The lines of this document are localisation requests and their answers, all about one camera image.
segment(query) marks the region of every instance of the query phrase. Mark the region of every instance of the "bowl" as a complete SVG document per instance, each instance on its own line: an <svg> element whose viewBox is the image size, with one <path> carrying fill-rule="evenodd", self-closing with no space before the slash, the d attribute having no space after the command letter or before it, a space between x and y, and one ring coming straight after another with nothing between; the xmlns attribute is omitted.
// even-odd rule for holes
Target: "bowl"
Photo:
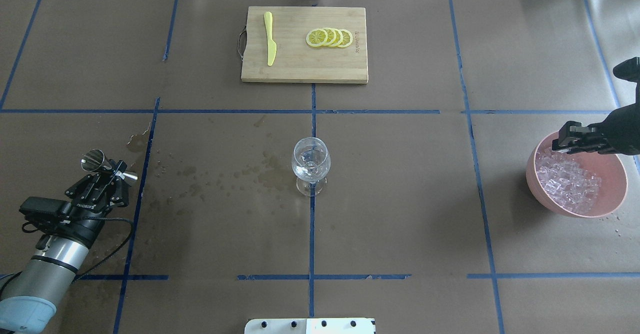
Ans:
<svg viewBox="0 0 640 334"><path fill-rule="evenodd" d="M580 167L594 173L602 179L598 198L587 213L573 213L558 205L542 188L536 171L538 151L544 152L551 148L553 140L558 138L558 132L546 136L531 152L526 163L526 183L533 197L554 213L572 218L601 218L613 213L624 202L627 196L627 173L622 161L616 154L598 154L597 152L578 152L571 156Z"/></svg>

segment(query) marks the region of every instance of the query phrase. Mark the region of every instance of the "bowl of ice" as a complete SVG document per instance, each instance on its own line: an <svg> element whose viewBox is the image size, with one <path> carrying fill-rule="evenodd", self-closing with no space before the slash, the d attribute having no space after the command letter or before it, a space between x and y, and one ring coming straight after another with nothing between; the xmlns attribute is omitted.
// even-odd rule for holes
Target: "bowl of ice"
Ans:
<svg viewBox="0 0 640 334"><path fill-rule="evenodd" d="M615 154L552 151L558 132L542 140L526 163L526 183L540 204L573 218L601 218L627 195L627 173Z"/></svg>

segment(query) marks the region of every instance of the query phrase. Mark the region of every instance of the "glass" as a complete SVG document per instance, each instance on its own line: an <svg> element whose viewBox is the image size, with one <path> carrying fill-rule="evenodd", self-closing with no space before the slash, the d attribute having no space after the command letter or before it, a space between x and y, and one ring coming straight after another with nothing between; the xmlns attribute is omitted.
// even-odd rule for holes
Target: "glass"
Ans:
<svg viewBox="0 0 640 334"><path fill-rule="evenodd" d="M307 197L315 197L327 184L331 168L327 145L316 137L300 139L293 148L291 168L297 177L297 190Z"/></svg>

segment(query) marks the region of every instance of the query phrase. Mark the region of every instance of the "cutting board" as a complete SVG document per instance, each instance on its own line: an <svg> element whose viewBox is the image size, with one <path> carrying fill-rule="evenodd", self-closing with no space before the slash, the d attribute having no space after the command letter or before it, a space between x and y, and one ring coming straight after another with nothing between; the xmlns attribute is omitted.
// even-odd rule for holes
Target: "cutting board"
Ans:
<svg viewBox="0 0 640 334"><path fill-rule="evenodd" d="M267 65L267 11L273 14L272 35L278 45L272 66ZM345 48L307 45L307 33L323 27L346 29L353 42ZM365 8L249 6L241 77L243 82L366 84Z"/></svg>

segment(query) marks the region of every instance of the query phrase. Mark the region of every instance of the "yellow knife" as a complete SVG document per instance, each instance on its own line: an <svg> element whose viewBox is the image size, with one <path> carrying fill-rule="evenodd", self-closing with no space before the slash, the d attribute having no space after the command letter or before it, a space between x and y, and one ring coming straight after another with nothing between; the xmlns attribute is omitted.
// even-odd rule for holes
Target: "yellow knife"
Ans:
<svg viewBox="0 0 640 334"><path fill-rule="evenodd" d="M267 29L267 65L274 65L278 45L274 42L272 31L274 30L274 15L272 12L264 12L264 27Z"/></svg>

